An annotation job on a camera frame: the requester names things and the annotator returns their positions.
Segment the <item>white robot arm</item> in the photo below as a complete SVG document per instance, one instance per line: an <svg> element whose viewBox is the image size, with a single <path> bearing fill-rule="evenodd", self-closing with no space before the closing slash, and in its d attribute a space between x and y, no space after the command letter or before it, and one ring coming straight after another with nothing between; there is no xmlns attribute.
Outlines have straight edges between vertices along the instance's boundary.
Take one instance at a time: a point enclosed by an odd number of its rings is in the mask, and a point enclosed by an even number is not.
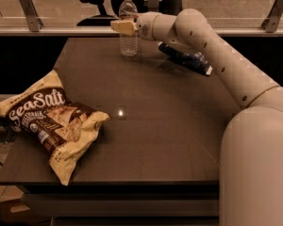
<svg viewBox="0 0 283 226"><path fill-rule="evenodd" d="M283 87L224 41L196 9L141 13L114 31L199 51L240 108L225 128L220 158L220 226L283 226Z"/></svg>

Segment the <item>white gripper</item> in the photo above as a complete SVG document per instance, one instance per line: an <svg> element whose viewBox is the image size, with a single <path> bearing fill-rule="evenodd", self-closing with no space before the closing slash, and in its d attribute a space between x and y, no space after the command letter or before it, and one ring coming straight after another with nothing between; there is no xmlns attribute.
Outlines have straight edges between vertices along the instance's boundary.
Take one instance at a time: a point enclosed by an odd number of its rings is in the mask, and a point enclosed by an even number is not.
<svg viewBox="0 0 283 226"><path fill-rule="evenodd" d="M133 36L137 31L144 40L159 40L159 17L161 13L140 13L137 25L132 20L115 20L110 23L111 29L120 34Z"/></svg>

